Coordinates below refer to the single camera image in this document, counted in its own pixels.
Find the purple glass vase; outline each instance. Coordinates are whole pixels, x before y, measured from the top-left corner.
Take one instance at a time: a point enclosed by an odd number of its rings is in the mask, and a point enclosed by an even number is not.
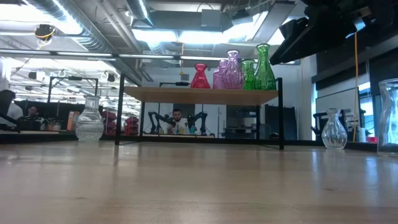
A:
[[[223,88],[223,77],[225,75],[226,66],[228,64],[228,60],[221,59],[220,65],[216,68],[213,73],[213,88],[222,89]]]
[[[244,86],[244,75],[238,62],[239,51],[229,50],[227,53],[228,64],[223,77],[223,88],[241,90]]]

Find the table surface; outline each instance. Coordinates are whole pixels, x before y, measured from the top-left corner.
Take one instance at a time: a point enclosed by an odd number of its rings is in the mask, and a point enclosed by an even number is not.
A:
[[[2,145],[1,223],[397,223],[398,160],[287,146]]]
[[[124,87],[124,92],[146,103],[256,106],[278,97],[278,91],[275,90],[214,90],[126,86]]]

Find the glass vase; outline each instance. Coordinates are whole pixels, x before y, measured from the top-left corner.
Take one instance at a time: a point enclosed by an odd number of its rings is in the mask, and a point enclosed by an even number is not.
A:
[[[268,60],[269,44],[260,44],[257,46],[258,64],[254,75],[254,89],[256,90],[276,90],[275,76],[272,72]]]
[[[225,75],[228,60],[221,59],[220,65],[216,68],[213,74],[213,89],[223,88],[223,77]]]
[[[254,61],[245,60],[242,62],[242,71],[244,74],[244,90],[254,89]]]
[[[398,156],[398,78],[379,82],[382,111],[377,153]]]
[[[330,108],[326,110],[326,113],[329,120],[323,127],[322,141],[328,149],[344,149],[347,143],[347,132],[338,119],[340,110]]]
[[[99,96],[86,96],[85,110],[79,116],[76,136],[79,141],[98,141],[103,134],[103,119],[98,110]]]
[[[229,50],[228,64],[223,78],[225,89],[243,89],[244,76],[240,64],[238,63],[238,50]]]
[[[195,65],[195,69],[197,70],[195,77],[191,82],[191,88],[210,88],[210,84],[207,81],[205,70],[207,65],[198,63]]]

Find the black metal shelf frame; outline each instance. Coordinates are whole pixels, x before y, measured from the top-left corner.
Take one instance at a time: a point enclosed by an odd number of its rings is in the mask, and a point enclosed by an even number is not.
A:
[[[115,145],[120,145],[121,140],[121,115],[123,109],[123,93],[124,93],[124,79],[128,78],[125,74],[121,74],[120,76],[120,86],[119,86],[119,104],[118,104],[118,117],[116,119],[116,136],[114,143]],[[256,106],[256,139],[235,139],[234,142],[237,144],[258,144],[258,145],[266,145],[266,144],[277,144],[279,145],[280,150],[284,150],[285,147],[285,138],[284,138],[284,100],[283,100],[283,86],[282,86],[282,78],[276,78],[275,80],[278,83],[278,108],[279,108],[279,140],[270,141],[269,139],[260,139],[260,106]],[[143,136],[144,129],[144,117],[145,114],[145,102],[141,102],[141,118],[139,124],[139,136],[131,136],[131,140],[134,142],[137,141],[159,141],[159,142],[182,142],[182,138],[171,138],[171,137],[162,137],[162,138],[148,138],[147,136]],[[190,142],[201,143],[201,142],[213,142],[218,143],[221,142],[218,139],[207,139],[203,141],[202,139],[190,138]]]

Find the red glass vase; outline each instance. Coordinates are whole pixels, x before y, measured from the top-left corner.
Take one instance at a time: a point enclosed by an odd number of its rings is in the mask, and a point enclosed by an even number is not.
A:
[[[205,70],[207,65],[205,64],[196,64],[195,69],[197,70],[195,77],[191,82],[191,88],[210,88],[210,84],[207,81]]]

